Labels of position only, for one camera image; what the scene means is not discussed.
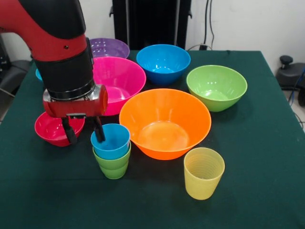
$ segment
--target red bowl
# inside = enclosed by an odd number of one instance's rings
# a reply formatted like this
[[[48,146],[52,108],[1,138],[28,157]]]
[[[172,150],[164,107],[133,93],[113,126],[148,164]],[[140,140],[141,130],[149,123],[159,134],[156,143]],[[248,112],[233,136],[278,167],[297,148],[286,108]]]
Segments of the red bowl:
[[[69,124],[73,128],[75,135],[78,137],[84,127],[85,119],[71,119]],[[53,118],[46,112],[40,115],[35,122],[35,132],[43,140],[52,145],[64,147],[70,145],[66,133],[61,124],[61,118]]]

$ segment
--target white wall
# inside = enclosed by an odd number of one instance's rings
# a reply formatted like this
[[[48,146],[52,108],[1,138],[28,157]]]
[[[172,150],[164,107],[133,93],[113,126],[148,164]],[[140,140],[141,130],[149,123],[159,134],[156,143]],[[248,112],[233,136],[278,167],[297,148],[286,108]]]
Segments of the white wall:
[[[186,48],[203,42],[205,3],[192,1]],[[283,54],[305,62],[304,9],[304,0],[213,0],[213,48],[261,50],[273,72]]]
[[[80,0],[90,38],[114,38],[112,0]],[[192,0],[186,48],[203,42],[206,0]],[[261,50],[272,71],[279,56],[291,55],[305,62],[304,0],[213,0],[215,50]],[[207,43],[211,42],[208,30]],[[28,59],[30,52],[20,37],[4,34],[12,60]]]

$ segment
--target cup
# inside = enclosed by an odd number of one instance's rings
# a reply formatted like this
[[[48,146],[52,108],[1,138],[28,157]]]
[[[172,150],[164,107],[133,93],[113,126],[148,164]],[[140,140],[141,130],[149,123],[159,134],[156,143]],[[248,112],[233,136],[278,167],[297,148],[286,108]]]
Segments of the cup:
[[[91,135],[91,144],[96,155],[106,160],[115,160],[124,156],[130,145],[129,130],[120,124],[105,124],[102,127],[105,141],[98,142],[95,132]]]
[[[194,199],[208,199],[224,173],[224,159],[209,148],[195,148],[184,157],[184,179],[187,193]]]
[[[96,152],[94,151],[94,148],[92,148],[95,159],[99,163],[101,171],[105,174],[105,176],[109,179],[119,179],[126,173],[130,152],[132,150],[131,144],[129,144],[129,150],[128,152],[122,156],[121,158],[118,158],[116,160],[105,160],[97,156]]]

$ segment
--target bowl rim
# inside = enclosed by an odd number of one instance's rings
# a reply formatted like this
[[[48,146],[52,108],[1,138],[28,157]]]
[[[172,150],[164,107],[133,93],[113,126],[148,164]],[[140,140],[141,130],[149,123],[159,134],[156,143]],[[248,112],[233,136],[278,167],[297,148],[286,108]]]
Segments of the bowl rim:
[[[125,58],[122,58],[122,57],[117,57],[117,56],[99,56],[99,57],[94,57],[93,60],[95,60],[95,59],[103,59],[103,60],[104,60],[104,58],[108,58],[108,59],[120,59],[120,60],[127,61],[127,62],[129,62],[129,63],[135,64],[137,67],[139,67],[139,70],[141,71],[141,73],[142,73],[142,75],[143,75],[143,79],[144,79],[143,82],[142,82],[142,85],[140,86],[140,89],[137,90],[135,93],[133,93],[132,95],[130,95],[130,96],[128,96],[128,97],[126,97],[125,99],[120,100],[120,101],[115,101],[115,102],[109,102],[109,101],[108,101],[108,105],[109,105],[109,104],[116,104],[116,103],[123,102],[123,101],[127,101],[127,100],[129,100],[130,98],[132,98],[132,97],[134,97],[135,95],[137,95],[137,94],[143,89],[143,87],[144,87],[145,84],[146,84],[147,77],[146,77],[145,71],[143,70],[143,68],[142,68],[140,65],[138,65],[137,63],[135,63],[135,62],[133,62],[133,61],[131,61],[131,60],[128,60],[128,59],[125,59]]]
[[[128,129],[127,127],[125,127],[125,126],[122,125],[122,124],[118,124],[118,123],[108,123],[108,124],[104,124],[104,125],[102,125],[102,126],[104,127],[104,126],[107,126],[107,125],[119,125],[119,126],[124,127],[124,128],[127,130],[128,134],[129,134],[129,138],[128,138],[127,142],[124,143],[120,148],[117,148],[117,149],[111,149],[111,150],[100,149],[99,147],[94,146],[93,143],[92,143],[92,137],[93,137],[93,135],[94,135],[94,133],[95,133],[95,132],[93,131],[92,134],[91,134],[91,137],[90,137],[90,142],[91,142],[91,145],[92,145],[93,148],[95,147],[95,148],[97,148],[97,149],[99,149],[99,150],[102,150],[102,151],[104,151],[104,152],[111,153],[111,152],[117,151],[117,150],[119,150],[119,149],[122,149],[125,145],[128,144],[128,142],[130,142],[131,135],[130,135],[130,131],[129,131],[129,129]]]
[[[40,74],[38,68],[36,68],[35,75],[36,75],[36,78],[37,78],[37,79],[39,79],[40,81],[42,81],[42,77],[41,77],[41,74]]]
[[[125,42],[123,42],[123,41],[121,41],[121,40],[119,40],[119,39],[115,39],[115,38],[106,38],[106,37],[98,37],[98,38],[89,39],[89,42],[90,42],[90,41],[94,41],[94,40],[100,40],[100,39],[109,40],[109,41],[110,41],[110,40],[118,41],[119,43],[121,43],[121,44],[123,44],[125,47],[127,47],[127,49],[128,49],[128,52],[126,53],[126,57],[122,57],[122,58],[126,59],[126,58],[129,56],[129,54],[130,54],[130,48],[129,48],[128,44],[126,44]]]
[[[226,100],[219,100],[219,99],[211,99],[211,98],[208,98],[206,96],[202,96],[202,95],[199,95],[198,93],[194,92],[194,90],[191,88],[191,86],[189,85],[189,78],[190,78],[190,75],[193,71],[195,71],[196,69],[199,69],[199,68],[206,68],[206,67],[220,67],[220,68],[225,68],[225,69],[228,69],[230,71],[233,71],[235,73],[237,73],[237,75],[245,82],[245,89],[244,91],[239,95],[239,96],[236,96],[234,97],[233,99],[226,99]],[[243,75],[241,75],[238,71],[232,69],[232,68],[229,68],[229,67],[226,67],[226,66],[222,66],[222,65],[215,65],[215,64],[210,64],[210,65],[202,65],[202,66],[199,66],[197,68],[194,68],[193,70],[191,70],[187,76],[186,76],[186,84],[187,84],[187,87],[189,88],[190,91],[192,91],[194,94],[196,94],[197,96],[199,96],[200,98],[204,98],[206,100],[209,100],[209,101],[215,101],[215,102],[229,102],[229,101],[233,101],[233,100],[236,100],[236,99],[239,99],[241,98],[247,91],[248,89],[248,83],[247,83],[247,80],[243,77]]]
[[[35,121],[34,129],[35,129],[36,134],[37,134],[39,137],[41,137],[43,140],[45,140],[45,141],[62,141],[62,140],[68,139],[66,135],[54,139],[54,138],[47,138],[47,137],[44,137],[44,136],[42,136],[41,134],[38,133],[37,127],[36,127],[36,126],[37,126],[37,123],[38,123],[39,119],[40,119],[43,115],[45,115],[45,113],[49,116],[49,114],[45,111],[45,112],[43,112],[41,115],[39,115],[39,117],[38,117],[38,118],[36,119],[36,121]],[[81,124],[81,127],[80,127],[78,130],[76,130],[75,135],[77,135],[80,131],[82,131],[82,129],[84,128],[84,125],[85,125],[85,118],[81,118],[81,119],[79,119],[79,120],[82,120],[82,124]]]
[[[119,123],[121,124],[121,117],[122,117],[122,110],[126,107],[126,104],[128,103],[131,103],[131,101],[133,99],[135,99],[137,96],[140,96],[144,93],[149,93],[151,91],[176,91],[176,92],[179,92],[179,93],[182,93],[182,94],[186,94],[187,96],[190,96],[192,97],[193,99],[197,100],[200,104],[203,105],[203,108],[204,110],[208,113],[208,129],[206,131],[206,134],[203,135],[203,137],[200,138],[200,140],[198,142],[196,142],[195,144],[192,144],[192,145],[189,145],[187,147],[184,147],[184,148],[181,148],[179,150],[154,150],[154,149],[151,149],[151,148],[148,148],[142,144],[139,144],[137,141],[135,141],[131,135],[130,137],[130,140],[133,141],[136,145],[140,146],[140,147],[143,147],[145,149],[148,149],[148,150],[151,150],[151,151],[154,151],[154,152],[162,152],[162,153],[174,153],[174,152],[180,152],[180,151],[184,151],[184,150],[189,150],[191,148],[193,148],[194,146],[198,145],[200,142],[202,142],[206,137],[207,135],[210,133],[211,131],[211,127],[212,127],[212,118],[211,118],[211,113],[209,111],[209,109],[206,107],[206,105],[198,98],[196,98],[195,96],[193,96],[192,94],[189,94],[187,92],[184,92],[184,91],[181,91],[181,90],[177,90],[177,89],[171,89],[171,88],[156,88],[156,89],[150,89],[150,90],[147,90],[147,91],[144,91],[144,92],[141,92],[141,93],[138,93],[137,95],[135,95],[133,98],[131,98],[130,100],[128,100],[122,107],[121,111],[120,111],[120,115],[119,115]]]
[[[173,46],[173,47],[176,47],[176,48],[178,48],[178,49],[184,51],[184,52],[187,54],[187,56],[188,56],[187,65],[186,65],[185,67],[183,67],[182,69],[180,69],[180,70],[178,70],[178,71],[175,71],[175,72],[173,72],[173,73],[178,73],[178,72],[180,72],[180,71],[184,71],[185,69],[187,69],[187,67],[188,67],[188,66],[190,65],[190,63],[191,63],[191,60],[192,60],[192,59],[191,59],[191,56],[190,56],[190,54],[188,53],[187,50],[185,50],[185,49],[183,49],[183,48],[180,48],[180,47],[178,47],[178,46],[176,46],[176,45],[171,45],[171,44],[153,44],[153,45],[146,46],[145,48],[142,48],[142,49],[137,53],[137,56],[136,56],[136,61],[137,61],[138,65],[141,66],[141,68],[143,68],[144,70],[146,70],[146,71],[148,71],[148,72],[156,73],[156,72],[153,72],[153,71],[151,71],[151,70],[149,70],[149,69],[147,69],[147,68],[144,68],[144,67],[139,63],[139,61],[138,61],[138,56],[139,56],[139,54],[142,53],[144,50],[146,50],[146,49],[148,49],[148,48],[150,48],[150,47],[153,47],[153,46]]]

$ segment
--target plastic bowl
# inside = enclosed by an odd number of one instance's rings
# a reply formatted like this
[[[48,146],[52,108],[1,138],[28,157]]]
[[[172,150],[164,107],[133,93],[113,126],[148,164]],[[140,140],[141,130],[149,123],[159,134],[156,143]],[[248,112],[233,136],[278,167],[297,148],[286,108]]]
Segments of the plastic bowl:
[[[78,137],[84,127],[85,119],[70,119],[69,124]],[[46,112],[42,113],[35,122],[35,132],[43,140],[52,145],[64,147],[70,145],[61,124],[61,118],[53,118]]]
[[[111,38],[96,38],[90,40],[93,57],[116,56],[127,58],[129,47],[124,42]]]
[[[246,79],[237,71],[218,65],[195,68],[186,78],[190,93],[210,111],[223,111],[234,105],[247,91]]]
[[[174,83],[185,72],[191,57],[186,50],[177,46],[156,44],[139,51],[137,62],[152,83],[166,86]]]
[[[108,93],[105,116],[117,115],[122,106],[144,87],[146,76],[135,62],[120,57],[94,58],[93,79]]]
[[[200,143],[210,131],[211,116],[194,96],[174,89],[139,93],[122,108],[120,124],[148,156],[171,160]]]
[[[39,72],[38,69],[36,69],[35,75],[36,75],[37,79],[39,79],[42,82],[42,77],[41,77],[40,72]]]
[[[130,133],[120,124],[105,124],[102,126],[106,140],[98,142],[95,132],[91,135],[91,144],[95,153],[105,160],[116,160],[124,156],[129,149]]]

